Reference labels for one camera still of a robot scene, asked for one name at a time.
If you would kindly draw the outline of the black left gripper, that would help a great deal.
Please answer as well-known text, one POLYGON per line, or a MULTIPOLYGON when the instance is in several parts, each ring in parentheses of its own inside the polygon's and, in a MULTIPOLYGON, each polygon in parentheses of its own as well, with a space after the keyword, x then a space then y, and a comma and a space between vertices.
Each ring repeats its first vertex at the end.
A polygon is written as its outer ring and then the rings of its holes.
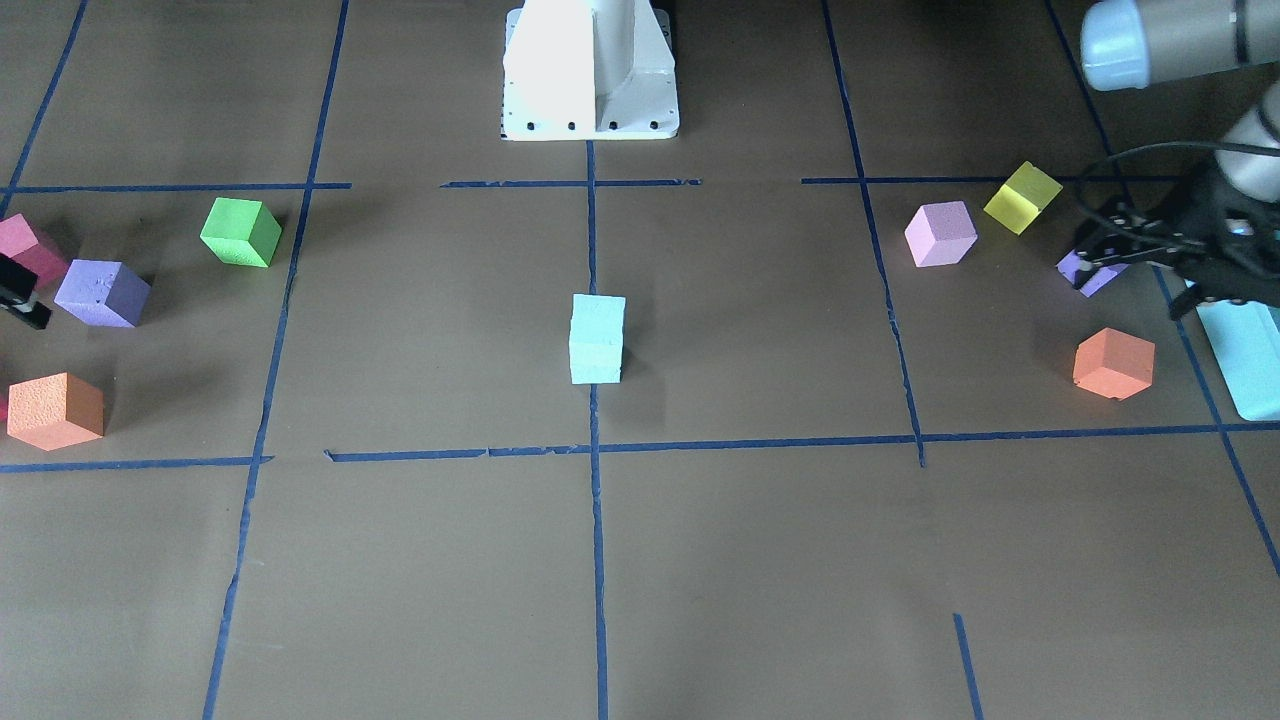
POLYGON ((1179 256, 1171 268, 1192 287, 1170 302, 1172 320, 1216 301, 1279 306, 1277 202, 1243 193, 1216 165, 1198 165, 1165 211, 1170 227, 1111 199, 1078 227, 1070 252, 1093 266, 1179 256))

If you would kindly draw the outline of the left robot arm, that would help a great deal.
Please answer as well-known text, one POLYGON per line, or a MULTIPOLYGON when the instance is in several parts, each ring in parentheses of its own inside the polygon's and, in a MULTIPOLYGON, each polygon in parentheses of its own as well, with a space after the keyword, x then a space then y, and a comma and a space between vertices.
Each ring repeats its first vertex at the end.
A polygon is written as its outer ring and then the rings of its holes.
MULTIPOLYGON (((1277 60, 1275 1, 1100 1, 1082 22, 1080 59, 1098 91, 1146 88, 1277 60)), ((1125 158, 1196 150, 1204 159, 1151 211, 1120 197, 1101 208, 1073 199, 1083 223, 1069 254, 1074 286, 1110 266, 1149 264, 1187 287, 1167 305, 1178 322, 1204 304, 1277 306, 1277 87, 1220 141, 1169 141, 1125 158)))

